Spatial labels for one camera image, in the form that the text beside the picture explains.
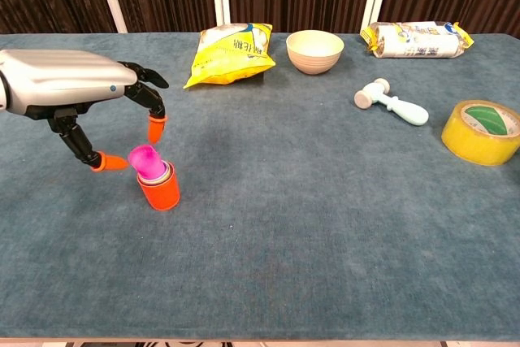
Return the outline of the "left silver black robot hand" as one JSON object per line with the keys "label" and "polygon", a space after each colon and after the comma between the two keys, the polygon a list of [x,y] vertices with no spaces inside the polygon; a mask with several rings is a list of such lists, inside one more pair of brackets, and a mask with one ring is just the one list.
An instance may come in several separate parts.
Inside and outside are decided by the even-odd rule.
{"label": "left silver black robot hand", "polygon": [[2,110],[46,120],[51,131],[93,171],[118,171],[128,164],[124,158],[94,150],[77,117],[95,103],[129,98],[148,110],[148,140],[155,144],[167,122],[158,91],[168,86],[155,70],[84,50],[1,52]]}

